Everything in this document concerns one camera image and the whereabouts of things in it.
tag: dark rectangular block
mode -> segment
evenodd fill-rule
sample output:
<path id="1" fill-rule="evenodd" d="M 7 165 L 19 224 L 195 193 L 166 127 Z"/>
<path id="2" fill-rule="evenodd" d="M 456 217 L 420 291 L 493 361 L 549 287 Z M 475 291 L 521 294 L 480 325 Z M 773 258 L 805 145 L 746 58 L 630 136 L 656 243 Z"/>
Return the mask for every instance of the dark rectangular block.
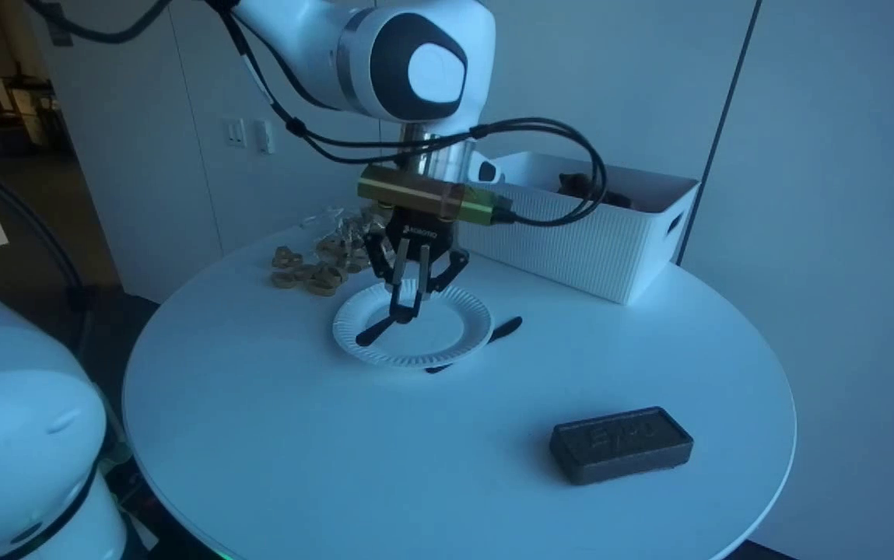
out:
<path id="1" fill-rule="evenodd" d="M 550 453 L 575 485 L 677 467 L 692 437 L 661 407 L 554 426 Z"/>

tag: black spoon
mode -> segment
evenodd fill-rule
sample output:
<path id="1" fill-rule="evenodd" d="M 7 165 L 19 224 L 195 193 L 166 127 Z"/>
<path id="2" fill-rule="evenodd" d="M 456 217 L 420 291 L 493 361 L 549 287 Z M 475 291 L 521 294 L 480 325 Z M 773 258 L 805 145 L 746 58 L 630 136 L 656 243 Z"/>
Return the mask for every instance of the black spoon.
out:
<path id="1" fill-rule="evenodd" d="M 394 317 L 387 316 L 375 324 L 366 327 L 363 332 L 357 335 L 357 345 L 367 347 L 374 344 L 374 341 L 378 340 L 378 337 L 387 330 L 387 327 L 392 326 L 393 323 Z"/>
<path id="2" fill-rule="evenodd" d="M 489 338 L 489 341 L 487 341 L 486 344 L 492 344 L 500 338 L 510 336 L 510 334 L 514 333 L 515 330 L 519 328 L 519 325 L 522 325 L 522 317 L 514 317 L 507 322 L 502 323 L 492 331 L 492 337 Z M 426 368 L 426 373 L 442 372 L 444 369 L 450 368 L 452 365 L 453 364 L 446 364 L 445 366 L 438 366 L 437 368 Z"/>

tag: round table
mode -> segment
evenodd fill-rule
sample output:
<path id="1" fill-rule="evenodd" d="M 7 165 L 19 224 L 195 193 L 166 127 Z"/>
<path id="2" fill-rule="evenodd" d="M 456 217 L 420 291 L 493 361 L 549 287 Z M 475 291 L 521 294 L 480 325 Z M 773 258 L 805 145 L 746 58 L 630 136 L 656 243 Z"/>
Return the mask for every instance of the round table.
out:
<path id="1" fill-rule="evenodd" d="M 273 249 L 234 252 L 177 290 L 128 366 L 125 426 L 177 520 L 236 560 L 720 559 L 780 494 L 796 440 L 788 382 L 755 327 L 667 266 L 630 306 L 474 256 L 454 284 L 519 330 L 446 371 L 340 350 L 336 297 L 278 290 Z M 554 425 L 660 405 L 687 464 L 564 481 Z"/>

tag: white storage bin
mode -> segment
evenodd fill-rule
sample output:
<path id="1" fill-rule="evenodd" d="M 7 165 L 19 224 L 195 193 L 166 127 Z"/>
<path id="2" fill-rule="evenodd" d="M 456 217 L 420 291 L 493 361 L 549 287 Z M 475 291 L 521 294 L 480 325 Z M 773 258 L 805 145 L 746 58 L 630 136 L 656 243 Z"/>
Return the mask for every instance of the white storage bin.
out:
<path id="1" fill-rule="evenodd" d="M 592 164 L 519 152 L 493 159 L 504 182 L 479 187 L 512 199 L 531 219 L 555 219 L 578 206 L 557 194 L 561 173 L 591 174 Z M 461 247 L 618 303 L 633 301 L 671 260 L 696 198 L 698 180 L 606 166 L 609 190 L 635 209 L 601 205 L 560 227 L 462 223 Z"/>

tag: wall outlet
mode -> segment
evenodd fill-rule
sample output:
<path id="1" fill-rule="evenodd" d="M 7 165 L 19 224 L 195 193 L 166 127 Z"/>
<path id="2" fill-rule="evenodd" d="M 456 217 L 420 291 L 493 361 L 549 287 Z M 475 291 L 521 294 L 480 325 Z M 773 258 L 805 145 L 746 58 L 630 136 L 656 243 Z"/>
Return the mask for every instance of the wall outlet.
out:
<path id="1" fill-rule="evenodd" d="M 245 148 L 247 146 L 247 125 L 243 118 L 223 118 L 223 127 L 226 130 L 226 145 L 233 148 Z"/>
<path id="2" fill-rule="evenodd" d="M 277 152 L 275 143 L 273 143 L 273 127 L 270 121 L 257 121 L 257 148 L 261 153 Z"/>

